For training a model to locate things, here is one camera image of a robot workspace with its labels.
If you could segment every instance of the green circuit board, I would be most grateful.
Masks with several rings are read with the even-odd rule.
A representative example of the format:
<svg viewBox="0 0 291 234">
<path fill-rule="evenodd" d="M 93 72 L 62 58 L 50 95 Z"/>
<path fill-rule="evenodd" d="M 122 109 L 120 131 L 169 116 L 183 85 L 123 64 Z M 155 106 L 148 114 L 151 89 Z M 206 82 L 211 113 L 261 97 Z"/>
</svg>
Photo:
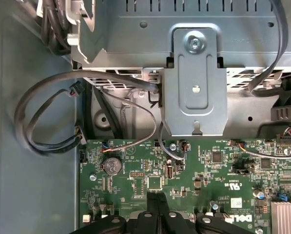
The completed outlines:
<svg viewBox="0 0 291 234">
<path fill-rule="evenodd" d="M 108 147 L 130 143 L 109 140 Z M 196 139 L 166 141 L 176 144 L 181 161 L 169 160 L 156 141 L 147 141 L 123 151 L 103 153 L 101 140 L 89 140 L 81 150 L 79 165 L 79 226 L 84 215 L 90 222 L 101 215 L 119 214 L 129 218 L 133 211 L 146 210 L 146 193 L 164 192 L 172 211 L 181 211 L 194 222 L 196 215 L 213 212 L 219 205 L 233 224 L 255 232 L 271 234 L 271 202 L 291 199 L 291 159 L 252 157 L 229 140 Z M 251 151 L 284 156 L 287 146 L 276 140 L 245 140 Z M 103 162 L 117 158 L 121 170 L 108 175 Z M 90 175 L 97 178 L 90 180 Z M 264 193 L 258 199 L 254 192 Z"/>
</svg>

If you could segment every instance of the gray cable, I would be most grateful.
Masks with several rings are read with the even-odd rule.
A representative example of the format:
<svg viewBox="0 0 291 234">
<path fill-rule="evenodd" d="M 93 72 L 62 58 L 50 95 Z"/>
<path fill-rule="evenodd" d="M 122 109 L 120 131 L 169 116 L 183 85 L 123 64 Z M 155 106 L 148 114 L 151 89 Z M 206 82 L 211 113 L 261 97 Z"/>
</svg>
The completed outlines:
<svg viewBox="0 0 291 234">
<path fill-rule="evenodd" d="M 246 150 L 245 148 L 243 148 L 242 150 L 244 152 L 252 155 L 252 156 L 257 156 L 257 157 L 265 157 L 265 158 L 273 158 L 273 159 L 291 159 L 291 156 L 265 155 L 265 154 L 256 153 L 256 152 L 252 152 L 252 151 Z"/>
<path fill-rule="evenodd" d="M 162 148 L 162 150 L 163 150 L 166 154 L 168 154 L 170 157 L 172 157 L 173 159 L 175 159 L 175 160 L 184 160 L 184 157 L 179 157 L 178 155 L 176 155 L 176 154 L 174 154 L 173 152 L 169 151 L 169 150 L 165 147 L 165 145 L 164 145 L 164 143 L 163 143 L 163 140 L 162 140 L 162 138 L 163 138 L 163 129 L 164 129 L 164 123 L 161 122 L 161 123 L 160 123 L 160 126 L 159 126 L 159 128 L 158 128 L 158 142 L 159 142 L 159 145 L 160 145 L 160 147 Z"/>
<path fill-rule="evenodd" d="M 131 89 L 127 95 L 126 95 L 126 99 L 131 99 L 131 96 L 136 93 L 141 91 L 142 89 L 139 88 L 134 88 Z M 121 108 L 120 108 L 120 125 L 121 125 L 121 129 L 122 129 L 122 133 L 124 138 L 128 138 L 128 133 L 127 133 L 127 119 L 126 119 L 126 108 L 128 107 L 128 105 L 122 104 Z"/>
<path fill-rule="evenodd" d="M 144 107 L 142 107 L 142 106 L 140 106 L 138 104 L 135 104 L 135 103 L 133 103 L 131 101 L 127 101 L 127 100 L 125 100 L 123 98 L 120 98 L 120 97 L 116 97 L 114 95 L 111 95 L 111 94 L 107 93 L 104 89 L 101 89 L 101 92 L 103 94 L 109 96 L 109 97 L 112 97 L 112 98 L 114 98 L 116 100 L 122 101 L 124 103 L 127 103 L 127 104 L 133 106 L 133 107 L 136 107 L 138 109 L 141 109 L 141 110 L 147 112 L 151 116 L 151 118 L 153 120 L 153 123 L 154 123 L 154 128 L 153 128 L 152 132 L 149 135 L 147 135 L 146 137 L 144 137 L 144 138 L 142 138 L 140 140 L 136 140 L 136 141 L 134 141 L 132 143 L 129 143 L 129 144 L 126 144 L 126 145 L 122 145 L 122 146 L 117 146 L 117 147 L 114 147 L 114 148 L 110 148 L 110 151 L 123 150 L 123 149 L 129 148 L 131 146 L 138 145 L 138 144 L 140 144 L 140 143 L 142 143 L 142 142 L 150 139 L 155 134 L 156 129 L 157 129 L 156 119 L 155 119 L 154 115 L 149 110 L 147 110 Z"/>
<path fill-rule="evenodd" d="M 276 64 L 286 51 L 288 45 L 288 23 L 285 15 L 285 9 L 281 0 L 269 0 L 273 6 L 273 11 L 276 16 L 279 34 L 278 52 L 274 62 L 263 73 L 257 75 L 248 84 L 248 90 L 254 95 L 258 96 L 264 90 L 254 90 L 260 83 L 262 83 L 274 70 Z"/>
</svg>

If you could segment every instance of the black connector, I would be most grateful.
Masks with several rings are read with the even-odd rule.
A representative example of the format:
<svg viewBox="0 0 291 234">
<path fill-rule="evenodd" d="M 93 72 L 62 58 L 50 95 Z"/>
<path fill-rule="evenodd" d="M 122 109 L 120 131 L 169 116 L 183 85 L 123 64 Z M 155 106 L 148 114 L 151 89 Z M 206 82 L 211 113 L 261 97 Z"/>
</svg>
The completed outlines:
<svg viewBox="0 0 291 234">
<path fill-rule="evenodd" d="M 280 145 L 291 145 L 291 136 L 276 135 L 276 143 Z"/>
<path fill-rule="evenodd" d="M 78 97 L 83 91 L 85 91 L 85 88 L 83 87 L 82 83 L 80 81 L 75 82 L 70 87 L 70 96 Z"/>
</svg>

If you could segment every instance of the cable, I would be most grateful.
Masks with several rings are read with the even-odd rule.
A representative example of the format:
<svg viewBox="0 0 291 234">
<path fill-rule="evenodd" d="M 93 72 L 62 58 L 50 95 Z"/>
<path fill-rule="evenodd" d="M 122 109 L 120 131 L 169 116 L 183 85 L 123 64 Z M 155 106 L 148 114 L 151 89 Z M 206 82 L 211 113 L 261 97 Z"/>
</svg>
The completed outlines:
<svg viewBox="0 0 291 234">
<path fill-rule="evenodd" d="M 148 90 L 151 92 L 158 92 L 158 87 L 156 84 L 152 84 L 143 80 L 135 79 L 132 77 L 122 77 L 121 75 L 105 73 L 105 72 L 98 72 L 98 71 L 86 71 L 86 70 L 77 70 L 77 71 L 70 71 L 65 73 L 59 73 L 53 76 L 50 76 L 46 79 L 43 79 L 29 88 L 26 93 L 22 96 L 19 100 L 18 105 L 16 106 L 15 113 L 14 113 L 14 125 L 15 125 L 15 135 L 18 142 L 24 149 L 29 149 L 32 152 L 37 154 L 42 154 L 40 150 L 33 147 L 27 140 L 24 131 L 24 119 L 25 119 L 25 110 L 29 103 L 29 101 L 35 96 L 35 94 L 50 85 L 58 83 L 60 81 L 65 80 L 72 80 L 76 78 L 83 78 L 83 77 L 96 77 L 102 79 L 109 79 L 116 82 L 125 83 L 131 86 L 141 87 L 144 90 Z"/>
<path fill-rule="evenodd" d="M 110 124 L 114 138 L 123 139 L 123 133 L 120 127 L 120 123 L 111 105 L 108 103 L 108 101 L 105 99 L 105 97 L 103 96 L 102 92 L 99 89 L 93 87 L 93 91 L 96 95 L 97 101 L 102 109 L 102 112 L 105 114 L 105 117 Z"/>
<path fill-rule="evenodd" d="M 53 29 L 58 41 L 65 49 L 70 50 L 70 46 L 65 41 L 64 32 L 63 32 L 63 29 L 61 28 L 60 22 L 58 20 L 58 15 L 57 15 L 57 10 L 56 10 L 54 0 L 43 0 L 43 6 L 47 10 L 50 24 L 52 26 L 52 29 Z"/>
<path fill-rule="evenodd" d="M 144 141 L 150 139 L 150 138 L 155 134 L 156 129 L 157 129 L 156 119 L 155 119 L 154 115 L 153 115 L 150 111 L 148 111 L 148 110 L 145 109 L 144 107 L 142 107 L 142 106 L 140 106 L 140 105 L 137 105 L 137 104 L 135 104 L 135 103 L 133 103 L 133 102 L 131 102 L 131 101 L 127 101 L 127 100 L 125 100 L 125 99 L 123 99 L 123 98 L 120 98 L 120 97 L 116 97 L 116 96 L 114 96 L 114 95 L 111 95 L 111 94 L 107 93 L 104 89 L 101 89 L 101 92 L 102 92 L 103 94 L 109 96 L 109 97 L 112 97 L 112 98 L 116 99 L 116 100 L 122 101 L 122 102 L 124 102 L 124 103 L 127 103 L 127 104 L 133 106 L 133 107 L 136 107 L 136 108 L 138 108 L 138 109 L 144 110 L 145 112 L 147 112 L 147 113 L 151 116 L 151 118 L 152 118 L 152 120 L 153 120 L 153 123 L 154 123 L 154 128 L 153 128 L 152 132 L 151 132 L 149 135 L 147 135 L 146 137 L 144 137 L 144 138 L 142 138 L 142 139 L 140 139 L 140 140 L 136 140 L 136 141 L 134 141 L 134 142 L 132 142 L 132 143 L 129 143 L 129 144 L 126 144 L 126 145 L 117 146 L 117 147 L 114 147 L 114 148 L 109 148 L 109 149 L 107 149 L 107 150 L 105 150 L 105 151 L 103 151 L 103 152 L 116 151 L 116 150 L 123 150 L 123 149 L 129 148 L 129 147 L 131 147 L 131 146 L 138 145 L 138 144 L 140 144 L 140 143 L 142 143 L 142 142 L 144 142 Z"/>
<path fill-rule="evenodd" d="M 58 20 L 61 28 L 66 31 L 69 28 L 69 22 L 65 15 L 65 0 L 56 0 L 56 7 L 58 12 Z"/>
<path fill-rule="evenodd" d="M 288 23 L 285 15 L 285 9 L 281 0 L 269 0 L 271 5 L 273 6 L 273 11 L 276 17 L 277 25 L 278 25 L 278 34 L 279 34 L 279 45 L 278 52 L 274 62 L 270 65 L 270 67 L 265 70 L 263 73 L 256 76 L 249 82 L 248 89 L 249 91 L 256 97 L 259 97 L 259 93 L 264 92 L 261 90 L 253 90 L 262 83 L 274 70 L 276 64 L 286 51 L 288 45 Z"/>
<path fill-rule="evenodd" d="M 48 12 L 46 9 L 43 7 L 43 17 L 42 17 L 42 22 L 41 22 L 41 41 L 47 45 L 49 43 L 49 33 L 50 33 L 51 27 L 50 27 L 50 22 L 48 18 Z"/>
<path fill-rule="evenodd" d="M 163 150 L 166 154 L 168 154 L 170 157 L 172 157 L 173 159 L 175 159 L 175 160 L 184 160 L 184 157 L 179 157 L 178 155 L 176 155 L 176 154 L 174 154 L 173 152 L 169 151 L 169 150 L 165 147 L 165 145 L 164 145 L 164 143 L 163 143 L 163 140 L 162 140 L 162 138 L 163 138 L 163 129 L 164 129 L 164 123 L 161 122 L 161 123 L 160 123 L 160 126 L 159 126 L 159 128 L 158 128 L 158 142 L 159 142 L 159 145 L 160 145 L 160 147 L 162 148 L 162 150 Z"/>
<path fill-rule="evenodd" d="M 248 154 L 250 154 L 250 155 L 252 155 L 252 156 L 257 156 L 257 157 L 266 157 L 266 158 L 273 158 L 273 159 L 291 159 L 291 156 L 265 155 L 265 154 L 256 153 L 256 152 L 252 152 L 252 151 L 246 150 L 245 148 L 242 147 L 241 144 L 239 144 L 238 146 L 239 146 L 239 148 L 240 148 L 242 151 L 244 151 L 244 152 L 246 152 L 246 153 L 248 153 Z"/>
<path fill-rule="evenodd" d="M 131 89 L 125 99 L 130 100 L 131 96 L 136 93 L 136 92 L 140 92 L 142 89 L 138 89 L 138 88 L 134 88 Z M 121 108 L 120 108 L 120 125 L 123 131 L 123 136 L 124 138 L 128 138 L 128 133 L 127 133 L 127 119 L 126 119 L 126 108 L 128 107 L 128 105 L 122 104 Z"/>
<path fill-rule="evenodd" d="M 57 56 L 64 56 L 71 53 L 69 49 L 62 48 L 62 45 L 59 43 L 56 35 L 53 31 L 49 32 L 49 42 L 48 42 L 49 50 L 52 54 Z"/>
<path fill-rule="evenodd" d="M 45 110 L 52 104 L 52 102 L 60 95 L 60 94 L 67 94 L 69 95 L 69 91 L 67 91 L 66 89 L 60 89 L 59 91 L 57 91 L 55 94 L 53 94 L 38 110 L 37 112 L 34 114 L 34 116 L 32 117 L 31 121 L 29 122 L 27 129 L 26 129 L 26 137 L 28 142 L 36 147 L 43 147 L 43 148 L 47 148 L 47 149 L 57 149 L 57 148 L 62 148 L 65 147 L 67 143 L 69 143 L 71 140 L 77 138 L 80 136 L 80 134 L 76 134 L 73 135 L 72 137 L 60 142 L 60 143 L 56 143 L 56 144 L 47 144 L 47 143 L 39 143 L 39 142 L 34 142 L 33 141 L 33 131 L 34 128 L 40 118 L 40 116 L 45 112 Z"/>
<path fill-rule="evenodd" d="M 95 139 L 92 123 L 92 84 L 85 81 L 85 93 L 82 96 L 83 125 L 88 139 Z"/>
</svg>

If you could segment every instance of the silver heatsink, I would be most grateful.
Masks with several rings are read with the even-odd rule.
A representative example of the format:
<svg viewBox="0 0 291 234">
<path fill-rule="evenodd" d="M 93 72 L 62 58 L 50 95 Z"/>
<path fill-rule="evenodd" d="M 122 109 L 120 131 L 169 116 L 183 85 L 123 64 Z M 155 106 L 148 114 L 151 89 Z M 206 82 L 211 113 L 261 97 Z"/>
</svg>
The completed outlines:
<svg viewBox="0 0 291 234">
<path fill-rule="evenodd" d="M 291 203 L 272 202 L 272 234 L 291 234 Z"/>
</svg>

